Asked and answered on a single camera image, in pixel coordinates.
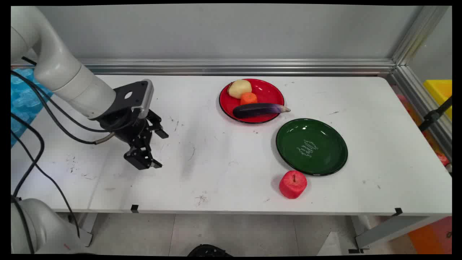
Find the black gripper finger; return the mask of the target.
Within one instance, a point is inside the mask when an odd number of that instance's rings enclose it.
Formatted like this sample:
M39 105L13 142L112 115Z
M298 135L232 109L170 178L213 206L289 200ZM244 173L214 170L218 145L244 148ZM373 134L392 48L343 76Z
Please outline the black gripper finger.
M148 111L147 116L145 117L145 139L151 139L152 133L157 134L160 138L166 139L169 135L164 131L163 126L161 125L162 119L152 110Z
M138 170L149 168L162 168L162 163L158 162L152 156L150 146L152 135L141 134L129 142L129 151L124 154L124 159Z

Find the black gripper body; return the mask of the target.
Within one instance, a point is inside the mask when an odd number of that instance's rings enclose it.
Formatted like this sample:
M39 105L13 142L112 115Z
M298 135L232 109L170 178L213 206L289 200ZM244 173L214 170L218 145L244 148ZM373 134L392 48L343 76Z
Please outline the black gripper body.
M151 135L146 130L148 120L139 118L140 108L124 108L98 117L98 122L104 130L114 133L114 136L130 146L144 146L144 141L150 142Z

